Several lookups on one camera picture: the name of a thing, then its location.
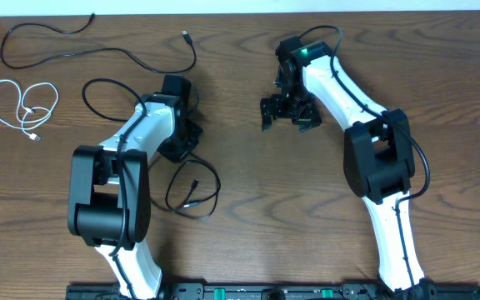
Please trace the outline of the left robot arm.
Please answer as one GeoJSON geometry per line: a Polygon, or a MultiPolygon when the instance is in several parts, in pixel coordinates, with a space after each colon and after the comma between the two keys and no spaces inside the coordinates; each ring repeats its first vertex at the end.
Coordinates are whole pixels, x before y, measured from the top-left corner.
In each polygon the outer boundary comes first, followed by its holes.
{"type": "Polygon", "coordinates": [[[68,229],[107,259],[125,297],[152,299],[160,291],[163,273],[146,242],[148,164],[155,153],[179,163],[197,146],[202,130],[188,119],[191,88],[185,77],[166,75],[160,92],[137,97],[115,134],[72,155],[68,229]]]}

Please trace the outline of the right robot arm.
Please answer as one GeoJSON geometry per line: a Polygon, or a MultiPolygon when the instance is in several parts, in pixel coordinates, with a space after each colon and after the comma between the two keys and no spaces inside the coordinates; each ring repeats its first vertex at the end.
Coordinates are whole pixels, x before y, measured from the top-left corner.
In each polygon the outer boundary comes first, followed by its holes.
{"type": "Polygon", "coordinates": [[[293,36],[276,51],[274,82],[280,88],[260,102],[262,130],[287,118],[304,132],[322,122],[315,102],[332,114],[343,131],[343,172],[352,192],[365,203],[379,252],[379,275],[393,293],[418,294],[424,278],[409,217],[417,147],[408,117],[375,103],[343,71],[325,42],[308,45],[293,36]]]}

